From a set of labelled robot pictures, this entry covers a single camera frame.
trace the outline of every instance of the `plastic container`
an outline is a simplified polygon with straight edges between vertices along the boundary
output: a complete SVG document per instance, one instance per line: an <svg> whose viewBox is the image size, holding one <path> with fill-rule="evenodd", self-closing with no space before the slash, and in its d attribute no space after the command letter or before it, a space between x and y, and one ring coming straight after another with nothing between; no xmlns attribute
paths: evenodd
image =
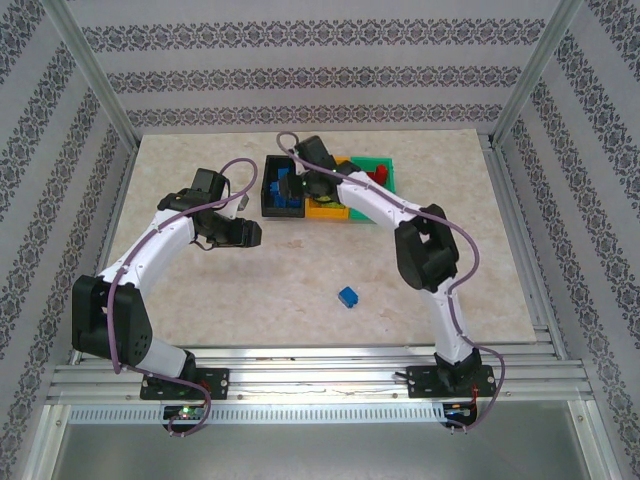
<svg viewBox="0 0 640 480"><path fill-rule="evenodd" d="M393 161L390 158L351 157L351 162L358 165L365 172L375 172L378 165L387 167L389 176L387 177L387 182L384 184L384 188L392 193L396 193L396 184L393 177ZM351 220L369 220L369 217L353 208L349 212L349 218Z"/></svg>
<svg viewBox="0 0 640 480"><path fill-rule="evenodd" d="M294 161L286 155L267 155L260 193L263 217L304 218L305 202L302 198L286 200L278 197L278 194L273 193L271 189L271 185L279 180L279 174L282 175L282 170L295 172L295 168Z"/></svg>
<svg viewBox="0 0 640 480"><path fill-rule="evenodd" d="M349 157L334 157L340 164L349 160ZM324 206L310 198L305 198L305 216L307 218L329 218L333 220L348 220L350 209L342 206Z"/></svg>

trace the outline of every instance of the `red object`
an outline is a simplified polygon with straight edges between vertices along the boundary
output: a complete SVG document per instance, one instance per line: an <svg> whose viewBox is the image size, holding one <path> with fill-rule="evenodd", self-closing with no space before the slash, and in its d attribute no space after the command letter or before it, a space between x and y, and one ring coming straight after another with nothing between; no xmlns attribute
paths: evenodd
<svg viewBox="0 0 640 480"><path fill-rule="evenodd" d="M387 178L389 177L389 170L384 165L378 165L376 167L375 172L366 172L369 175L369 178L376 182L378 185L384 187L384 184L387 183Z"/></svg>

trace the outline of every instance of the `striped wall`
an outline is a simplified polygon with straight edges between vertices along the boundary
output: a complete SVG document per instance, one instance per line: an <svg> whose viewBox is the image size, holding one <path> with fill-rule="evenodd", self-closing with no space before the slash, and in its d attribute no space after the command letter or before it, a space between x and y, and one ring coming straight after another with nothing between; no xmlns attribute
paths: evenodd
<svg viewBox="0 0 640 480"><path fill-rule="evenodd" d="M139 133L489 133L556 3L69 5Z"/></svg>
<svg viewBox="0 0 640 480"><path fill-rule="evenodd" d="M503 145L623 478L640 478L639 3L582 5Z"/></svg>
<svg viewBox="0 0 640 480"><path fill-rule="evenodd" d="M129 156L41 5L0 1L0 479L17 477L69 293L93 273Z"/></svg>

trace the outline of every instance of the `marble tabletop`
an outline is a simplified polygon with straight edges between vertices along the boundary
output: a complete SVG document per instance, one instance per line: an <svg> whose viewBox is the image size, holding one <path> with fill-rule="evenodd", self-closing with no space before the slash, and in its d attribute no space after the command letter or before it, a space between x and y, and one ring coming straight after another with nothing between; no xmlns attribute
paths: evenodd
<svg viewBox="0 0 640 480"><path fill-rule="evenodd" d="M442 206L476 240L481 266L460 288L471 335L481 342L535 341L522 288L474 130L322 132L338 156L391 157L396 190ZM203 252L184 249L145 300L154 335L176 345L389 345L434 342L429 313L397 271L393 233L368 223L260 216L262 168L279 154L273 133L146 135L120 216L110 263L151 221L158 201L191 185L198 167L236 157L260 167L241 216L257 220L262 245ZM250 178L234 165L232 190ZM471 254L456 236L458 269ZM338 292L351 286L347 309Z"/></svg>

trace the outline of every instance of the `blue cube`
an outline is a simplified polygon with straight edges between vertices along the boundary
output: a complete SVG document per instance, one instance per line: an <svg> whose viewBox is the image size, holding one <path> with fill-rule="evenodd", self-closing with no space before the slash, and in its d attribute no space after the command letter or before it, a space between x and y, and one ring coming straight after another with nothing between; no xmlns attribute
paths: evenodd
<svg viewBox="0 0 640 480"><path fill-rule="evenodd" d="M342 289L338 294L338 298L347 308L353 308L353 306L358 303L358 294L354 292L351 287Z"/></svg>

